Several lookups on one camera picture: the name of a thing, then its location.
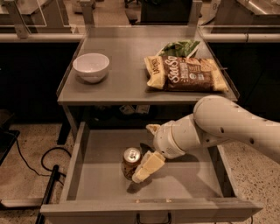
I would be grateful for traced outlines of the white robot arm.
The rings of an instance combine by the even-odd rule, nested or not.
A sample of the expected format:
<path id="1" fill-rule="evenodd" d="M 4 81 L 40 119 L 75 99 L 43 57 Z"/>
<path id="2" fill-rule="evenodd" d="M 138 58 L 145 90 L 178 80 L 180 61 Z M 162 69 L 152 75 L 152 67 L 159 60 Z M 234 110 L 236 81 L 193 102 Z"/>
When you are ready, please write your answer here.
<path id="1" fill-rule="evenodd" d="M 153 135 L 155 150 L 144 154 L 132 176 L 135 183 L 158 171 L 166 159 L 226 141 L 242 142 L 280 162 L 280 123 L 253 115 L 221 96 L 203 97 L 190 115 L 162 125 L 149 124 L 146 129 Z"/>

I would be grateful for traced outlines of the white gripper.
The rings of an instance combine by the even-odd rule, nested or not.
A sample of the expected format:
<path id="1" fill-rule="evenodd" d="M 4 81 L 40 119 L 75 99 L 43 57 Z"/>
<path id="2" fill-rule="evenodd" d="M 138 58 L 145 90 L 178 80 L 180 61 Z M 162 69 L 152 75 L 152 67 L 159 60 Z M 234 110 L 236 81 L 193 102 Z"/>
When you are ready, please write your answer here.
<path id="1" fill-rule="evenodd" d="M 153 146 L 156 151 L 148 151 L 144 154 L 140 165 L 132 175 L 133 182 L 144 182 L 151 174 L 158 171 L 165 164 L 166 158 L 174 159 L 186 154 L 177 146 L 173 139 L 172 126 L 174 123 L 174 121 L 169 121 L 163 125 L 148 124 L 146 126 L 146 129 L 154 135 Z"/>

